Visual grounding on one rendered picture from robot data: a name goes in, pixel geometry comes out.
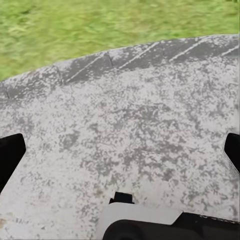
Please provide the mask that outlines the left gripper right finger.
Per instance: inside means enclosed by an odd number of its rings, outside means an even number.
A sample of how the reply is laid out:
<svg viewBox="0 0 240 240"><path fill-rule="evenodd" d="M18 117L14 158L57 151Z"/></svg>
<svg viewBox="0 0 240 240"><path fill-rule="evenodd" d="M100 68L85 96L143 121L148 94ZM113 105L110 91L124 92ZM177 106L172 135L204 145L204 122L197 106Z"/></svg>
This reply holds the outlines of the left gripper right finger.
<svg viewBox="0 0 240 240"><path fill-rule="evenodd" d="M224 151L240 173L240 135L228 133L224 145Z"/></svg>

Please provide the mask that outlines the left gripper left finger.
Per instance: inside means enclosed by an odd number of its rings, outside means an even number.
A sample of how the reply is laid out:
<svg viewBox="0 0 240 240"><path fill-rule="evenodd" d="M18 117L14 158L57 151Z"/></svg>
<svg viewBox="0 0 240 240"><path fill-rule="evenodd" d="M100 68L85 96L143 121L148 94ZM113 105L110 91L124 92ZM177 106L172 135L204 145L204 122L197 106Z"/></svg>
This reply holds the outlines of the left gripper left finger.
<svg viewBox="0 0 240 240"><path fill-rule="evenodd" d="M0 193L26 152L22 133L0 138Z"/></svg>

